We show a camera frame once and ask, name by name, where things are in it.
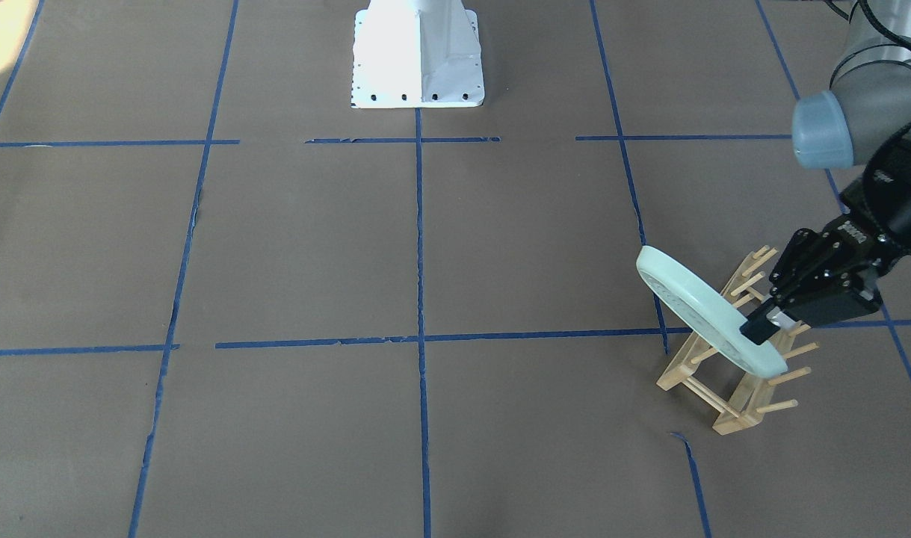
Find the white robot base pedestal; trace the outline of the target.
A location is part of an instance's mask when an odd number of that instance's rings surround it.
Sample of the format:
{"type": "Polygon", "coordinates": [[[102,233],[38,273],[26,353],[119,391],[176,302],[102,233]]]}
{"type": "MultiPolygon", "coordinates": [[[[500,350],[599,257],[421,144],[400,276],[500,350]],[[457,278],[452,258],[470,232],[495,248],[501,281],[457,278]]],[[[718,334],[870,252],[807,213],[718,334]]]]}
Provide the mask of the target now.
{"type": "Polygon", "coordinates": [[[353,22],[350,106],[479,107],[479,21],[462,1],[371,1],[353,22]]]}

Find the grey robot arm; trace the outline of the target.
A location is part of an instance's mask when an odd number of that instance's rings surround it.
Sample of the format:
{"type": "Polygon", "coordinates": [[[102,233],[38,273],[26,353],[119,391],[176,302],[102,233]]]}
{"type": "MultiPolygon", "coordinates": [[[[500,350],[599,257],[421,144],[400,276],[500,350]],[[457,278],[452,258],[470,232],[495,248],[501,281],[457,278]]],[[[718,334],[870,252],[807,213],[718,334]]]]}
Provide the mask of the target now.
{"type": "Polygon", "coordinates": [[[855,1],[847,21],[827,90],[794,106],[792,143],[800,166],[862,173],[840,194],[844,214],[794,232],[740,327],[756,344],[875,313],[878,280],[911,258],[911,1],[855,1]]]}

